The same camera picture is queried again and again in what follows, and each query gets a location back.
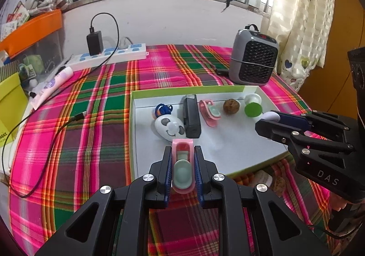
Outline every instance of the metal screw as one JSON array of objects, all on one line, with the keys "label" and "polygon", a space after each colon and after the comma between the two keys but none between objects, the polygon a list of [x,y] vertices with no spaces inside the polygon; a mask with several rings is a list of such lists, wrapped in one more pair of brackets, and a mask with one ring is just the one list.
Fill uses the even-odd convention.
[{"label": "metal screw", "polygon": [[108,194],[110,191],[112,191],[112,187],[105,185],[103,187],[100,188],[100,192],[102,194]]},{"label": "metal screw", "polygon": [[143,180],[146,182],[152,181],[154,178],[155,178],[154,175],[152,175],[150,173],[143,176]]},{"label": "metal screw", "polygon": [[224,175],[222,175],[221,173],[216,173],[213,176],[213,179],[216,180],[216,181],[223,181],[224,180]]},{"label": "metal screw", "polygon": [[268,187],[265,184],[258,184],[256,186],[256,189],[260,192],[266,192],[268,190]]}]

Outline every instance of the cartoon face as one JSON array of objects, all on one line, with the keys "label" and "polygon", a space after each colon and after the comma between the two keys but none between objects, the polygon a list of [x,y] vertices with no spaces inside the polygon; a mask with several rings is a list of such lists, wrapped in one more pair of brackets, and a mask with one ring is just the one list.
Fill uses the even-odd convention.
[{"label": "cartoon face", "polygon": [[186,132],[182,121],[173,115],[162,115],[155,120],[157,132],[166,140],[186,138]]}]

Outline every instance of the blue gripper pad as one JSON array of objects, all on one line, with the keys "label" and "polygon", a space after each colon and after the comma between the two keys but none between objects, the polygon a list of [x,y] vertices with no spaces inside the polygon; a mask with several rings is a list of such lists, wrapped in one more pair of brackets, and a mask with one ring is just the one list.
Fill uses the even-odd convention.
[{"label": "blue gripper pad", "polygon": [[303,131],[311,130],[311,125],[303,116],[296,116],[291,114],[278,113],[280,115],[280,124],[296,127]]},{"label": "blue gripper pad", "polygon": [[199,167],[199,161],[198,157],[196,156],[196,153],[194,154],[194,167],[195,167],[195,186],[196,186],[196,192],[198,194],[198,201],[200,203],[200,206],[202,207],[204,204],[204,197],[203,197],[203,181],[201,179],[201,173],[200,173],[200,167]]},{"label": "blue gripper pad", "polygon": [[169,157],[169,164],[167,166],[167,173],[165,179],[165,207],[169,205],[170,193],[171,193],[171,182],[172,182],[172,155]]}]

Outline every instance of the walnut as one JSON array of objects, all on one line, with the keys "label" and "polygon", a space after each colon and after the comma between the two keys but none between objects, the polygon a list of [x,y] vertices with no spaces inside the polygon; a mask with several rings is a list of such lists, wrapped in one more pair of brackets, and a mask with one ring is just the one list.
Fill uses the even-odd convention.
[{"label": "walnut", "polygon": [[240,103],[234,99],[227,99],[223,104],[223,110],[228,114],[236,114],[240,109]]}]

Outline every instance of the orange wall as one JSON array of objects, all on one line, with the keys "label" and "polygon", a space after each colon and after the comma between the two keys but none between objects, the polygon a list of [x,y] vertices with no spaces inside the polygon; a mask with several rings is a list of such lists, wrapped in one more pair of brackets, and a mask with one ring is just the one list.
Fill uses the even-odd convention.
[{"label": "orange wall", "polygon": [[312,109],[357,117],[347,51],[365,46],[364,14],[358,0],[335,0],[324,68],[312,70],[299,91]]}]

